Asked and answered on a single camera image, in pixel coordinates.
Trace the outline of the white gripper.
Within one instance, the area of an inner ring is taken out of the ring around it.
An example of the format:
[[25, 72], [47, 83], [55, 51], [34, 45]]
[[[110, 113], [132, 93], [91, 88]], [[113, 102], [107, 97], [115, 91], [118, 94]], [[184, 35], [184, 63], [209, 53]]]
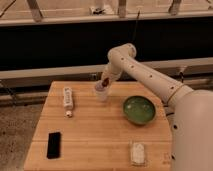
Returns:
[[117, 80], [117, 70], [111, 63], [108, 63], [105, 66], [101, 75], [101, 80], [102, 81], [108, 80], [109, 83], [112, 83]]

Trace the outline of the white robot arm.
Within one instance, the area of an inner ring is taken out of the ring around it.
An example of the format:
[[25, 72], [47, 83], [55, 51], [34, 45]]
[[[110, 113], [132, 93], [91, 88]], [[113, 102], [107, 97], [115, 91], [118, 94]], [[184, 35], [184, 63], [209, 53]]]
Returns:
[[126, 72], [173, 109], [171, 171], [213, 171], [213, 91], [194, 90], [136, 61], [136, 54], [131, 43], [110, 49], [101, 79], [112, 84]]

